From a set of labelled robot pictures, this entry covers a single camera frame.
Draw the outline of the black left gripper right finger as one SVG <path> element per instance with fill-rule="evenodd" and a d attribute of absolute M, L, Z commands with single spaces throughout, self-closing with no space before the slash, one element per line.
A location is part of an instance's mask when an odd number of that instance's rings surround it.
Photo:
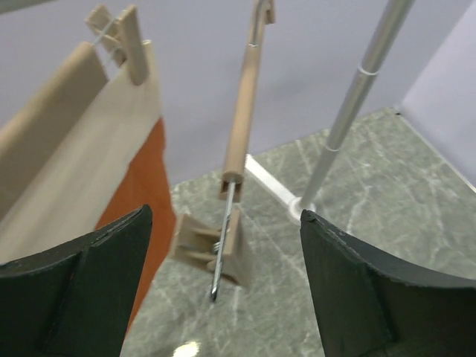
<path fill-rule="evenodd" d="M 383 251 L 310 210 L 300 240 L 326 356 L 473 356 L 475 281 Z"/>

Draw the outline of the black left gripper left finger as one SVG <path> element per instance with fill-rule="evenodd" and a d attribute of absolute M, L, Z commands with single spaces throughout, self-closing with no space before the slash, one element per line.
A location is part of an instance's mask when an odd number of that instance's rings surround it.
<path fill-rule="evenodd" d="M 151 231 L 144 205 L 1 265 L 1 355 L 119 356 Z"/>

